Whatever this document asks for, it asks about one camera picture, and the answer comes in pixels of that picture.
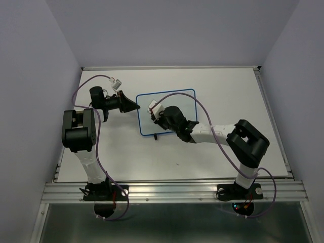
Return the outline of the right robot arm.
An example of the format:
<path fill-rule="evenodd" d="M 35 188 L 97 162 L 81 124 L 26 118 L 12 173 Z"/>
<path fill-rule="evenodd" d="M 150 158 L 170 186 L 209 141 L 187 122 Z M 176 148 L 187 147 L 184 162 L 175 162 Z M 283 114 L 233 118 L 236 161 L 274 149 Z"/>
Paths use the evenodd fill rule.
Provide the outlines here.
<path fill-rule="evenodd" d="M 262 199 L 260 184 L 256 184 L 258 167 L 270 142 L 247 120 L 234 125 L 212 126 L 187 120 L 177 106 L 164 108 L 152 103 L 148 111 L 151 119 L 164 130 L 171 130 L 186 143 L 216 143 L 229 146 L 240 162 L 233 184 L 218 186 L 216 198 L 220 201 Z"/>

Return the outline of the blue framed whiteboard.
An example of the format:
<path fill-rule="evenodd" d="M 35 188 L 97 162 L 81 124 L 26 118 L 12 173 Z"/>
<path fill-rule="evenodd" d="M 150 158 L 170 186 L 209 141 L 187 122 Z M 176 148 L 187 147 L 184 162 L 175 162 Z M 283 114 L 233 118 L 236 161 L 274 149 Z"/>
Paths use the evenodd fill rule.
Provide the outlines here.
<path fill-rule="evenodd" d="M 168 134 L 172 131 L 164 130 L 159 125 L 155 124 L 151 119 L 151 114 L 148 111 L 148 107 L 152 101 L 159 101 L 163 97 L 171 94 L 170 97 L 166 98 L 161 102 L 163 107 L 177 106 L 183 113 L 183 115 L 188 120 L 197 121 L 197 103 L 194 99 L 189 98 L 184 95 L 174 95 L 174 93 L 185 93 L 192 97 L 196 97 L 194 89 L 182 89 L 182 90 L 172 90 L 164 92 L 146 93 L 139 94 L 136 96 L 136 103 L 140 106 L 137 110 L 138 121 L 140 127 L 140 134 L 142 136 L 151 136 L 154 134 Z"/>

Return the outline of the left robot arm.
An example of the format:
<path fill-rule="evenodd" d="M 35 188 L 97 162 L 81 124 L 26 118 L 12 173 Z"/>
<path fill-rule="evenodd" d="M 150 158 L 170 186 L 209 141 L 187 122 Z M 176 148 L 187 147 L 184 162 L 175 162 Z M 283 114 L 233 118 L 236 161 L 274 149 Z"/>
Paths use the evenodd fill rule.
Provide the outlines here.
<path fill-rule="evenodd" d="M 91 104 L 95 109 L 103 111 L 104 121 L 108 119 L 109 111 L 118 109 L 121 113 L 140 109 L 140 106 L 127 98 L 123 91 L 117 91 L 112 96 L 105 96 L 100 86 L 90 89 Z M 95 111 L 86 108 L 82 111 L 66 110 L 63 114 L 62 143 L 79 159 L 88 178 L 87 185 L 80 191 L 84 200 L 109 200 L 116 191 L 111 180 L 101 169 L 96 156 L 97 130 Z"/>

